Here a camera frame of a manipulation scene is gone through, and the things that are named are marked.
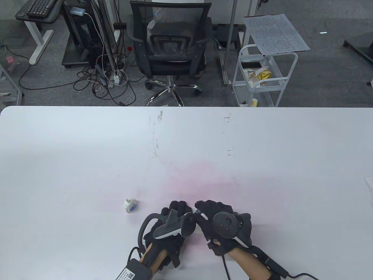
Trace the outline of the person's right hand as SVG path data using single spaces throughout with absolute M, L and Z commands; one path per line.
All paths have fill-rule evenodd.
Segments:
M 216 256 L 223 256 L 235 248 L 246 250 L 252 247 L 250 214 L 238 214 L 231 205 L 213 200 L 199 200 L 194 206 L 196 222 Z

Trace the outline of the person's left hand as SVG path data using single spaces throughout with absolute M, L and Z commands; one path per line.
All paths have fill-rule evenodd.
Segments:
M 172 201 L 160 214 L 150 214 L 143 222 L 138 235 L 140 262 L 153 274 L 170 263 L 180 265 L 180 253 L 185 238 L 196 227 L 192 208 L 185 201 Z

